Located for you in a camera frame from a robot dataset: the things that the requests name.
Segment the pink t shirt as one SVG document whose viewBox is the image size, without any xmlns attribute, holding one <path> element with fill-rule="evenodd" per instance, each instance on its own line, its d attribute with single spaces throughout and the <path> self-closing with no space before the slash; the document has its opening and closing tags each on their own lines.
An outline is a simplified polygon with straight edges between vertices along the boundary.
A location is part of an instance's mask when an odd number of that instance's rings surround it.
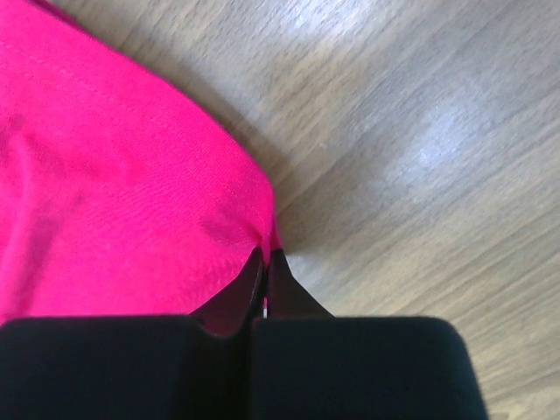
<svg viewBox="0 0 560 420">
<path fill-rule="evenodd" d="M 1 319 L 187 314 L 278 249 L 208 114 L 44 1 L 1 4 Z"/>
</svg>

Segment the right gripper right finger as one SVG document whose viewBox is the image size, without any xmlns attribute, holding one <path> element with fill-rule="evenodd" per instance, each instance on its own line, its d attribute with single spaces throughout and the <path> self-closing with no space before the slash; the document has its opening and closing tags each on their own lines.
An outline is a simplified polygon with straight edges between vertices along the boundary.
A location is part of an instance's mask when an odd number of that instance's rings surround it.
<svg viewBox="0 0 560 420">
<path fill-rule="evenodd" d="M 336 318 L 270 258 L 252 329 L 255 419 L 485 419 L 466 343 L 433 317 Z"/>
</svg>

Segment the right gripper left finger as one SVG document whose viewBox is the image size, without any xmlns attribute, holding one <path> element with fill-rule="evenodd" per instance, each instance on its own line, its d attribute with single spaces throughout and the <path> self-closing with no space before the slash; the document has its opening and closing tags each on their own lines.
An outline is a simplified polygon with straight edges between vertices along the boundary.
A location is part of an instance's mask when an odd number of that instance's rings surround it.
<svg viewBox="0 0 560 420">
<path fill-rule="evenodd" d="M 189 315 L 15 319 L 1 329 L 4 419 L 244 419 L 263 257 Z"/>
</svg>

